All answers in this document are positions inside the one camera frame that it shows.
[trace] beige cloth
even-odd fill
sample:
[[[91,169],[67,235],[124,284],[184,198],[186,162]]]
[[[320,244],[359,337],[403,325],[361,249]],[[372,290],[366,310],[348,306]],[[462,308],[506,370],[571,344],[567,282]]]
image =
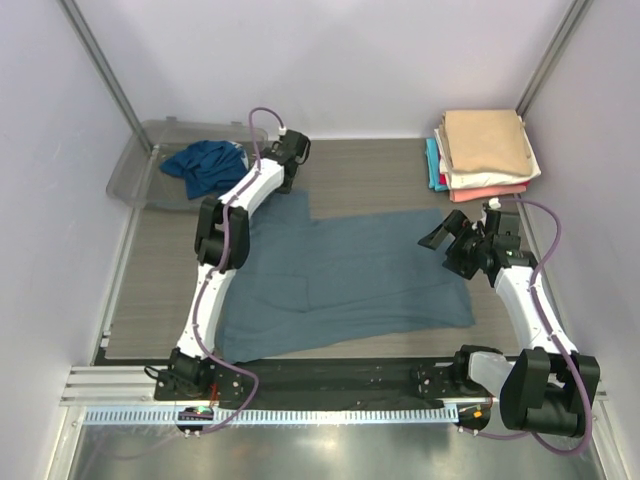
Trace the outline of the beige cloth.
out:
[[[532,174],[531,151],[515,110],[448,111],[443,132],[454,172]]]

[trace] wall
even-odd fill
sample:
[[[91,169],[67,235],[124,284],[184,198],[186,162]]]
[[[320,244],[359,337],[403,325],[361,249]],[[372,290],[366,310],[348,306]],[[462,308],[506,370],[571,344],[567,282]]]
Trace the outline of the wall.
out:
[[[602,366],[626,458],[640,475],[640,417],[629,415],[640,396],[639,22],[635,0],[594,2],[526,121],[543,169],[527,198],[564,221],[549,267],[563,317]],[[553,227],[534,220],[546,248]]]
[[[569,0],[79,0],[141,120],[276,108],[318,137],[415,137],[513,108]]]
[[[42,478],[87,364],[128,210],[105,186],[129,136],[62,11],[0,3],[0,471]]]

